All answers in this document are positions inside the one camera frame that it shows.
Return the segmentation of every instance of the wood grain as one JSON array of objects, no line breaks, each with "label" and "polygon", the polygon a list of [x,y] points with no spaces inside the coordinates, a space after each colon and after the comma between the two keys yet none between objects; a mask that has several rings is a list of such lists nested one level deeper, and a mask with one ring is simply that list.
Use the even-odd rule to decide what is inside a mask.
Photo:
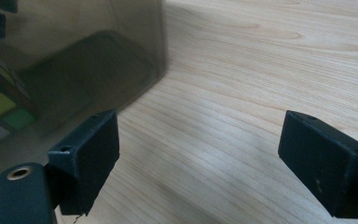
[{"label": "wood grain", "polygon": [[358,223],[330,217],[277,154],[288,109],[358,139],[358,1],[166,13],[168,72],[119,115],[122,157],[77,223]]}]

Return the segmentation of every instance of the transparent acrylic panel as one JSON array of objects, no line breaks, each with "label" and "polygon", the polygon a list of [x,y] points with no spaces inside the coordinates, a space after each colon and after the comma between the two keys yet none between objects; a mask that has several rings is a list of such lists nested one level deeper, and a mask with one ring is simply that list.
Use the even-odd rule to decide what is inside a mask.
[{"label": "transparent acrylic panel", "polygon": [[122,109],[163,76],[163,8],[163,0],[21,0],[18,13],[0,11],[0,63],[15,71],[0,76],[14,76],[26,98],[17,102],[10,81],[0,83],[0,104],[11,105],[0,110],[0,172],[46,163],[84,118]]}]

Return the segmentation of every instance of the wooden table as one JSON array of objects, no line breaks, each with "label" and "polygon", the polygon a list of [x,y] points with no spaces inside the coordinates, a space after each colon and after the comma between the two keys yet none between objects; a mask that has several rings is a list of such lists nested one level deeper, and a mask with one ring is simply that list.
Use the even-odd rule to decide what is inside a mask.
[{"label": "wooden table", "polygon": [[119,114],[121,158],[77,224],[358,223],[330,217],[277,153],[289,109],[358,139],[358,1],[166,13],[167,74]]}]

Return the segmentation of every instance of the green color swatch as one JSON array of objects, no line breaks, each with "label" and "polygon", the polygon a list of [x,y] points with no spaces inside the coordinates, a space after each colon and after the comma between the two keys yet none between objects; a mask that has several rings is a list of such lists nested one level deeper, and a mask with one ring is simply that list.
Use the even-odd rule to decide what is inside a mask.
[{"label": "green color swatch", "polygon": [[5,116],[4,121],[19,130],[34,121],[34,116],[23,109],[19,109]]}]

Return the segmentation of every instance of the wooden surface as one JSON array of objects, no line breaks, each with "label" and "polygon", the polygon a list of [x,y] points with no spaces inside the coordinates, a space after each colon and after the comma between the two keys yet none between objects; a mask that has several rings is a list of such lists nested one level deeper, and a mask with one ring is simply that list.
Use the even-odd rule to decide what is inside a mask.
[{"label": "wooden surface", "polygon": [[166,13],[168,72],[120,113],[121,158],[77,224],[358,223],[330,217],[277,154],[289,109],[358,139],[358,1]]}]

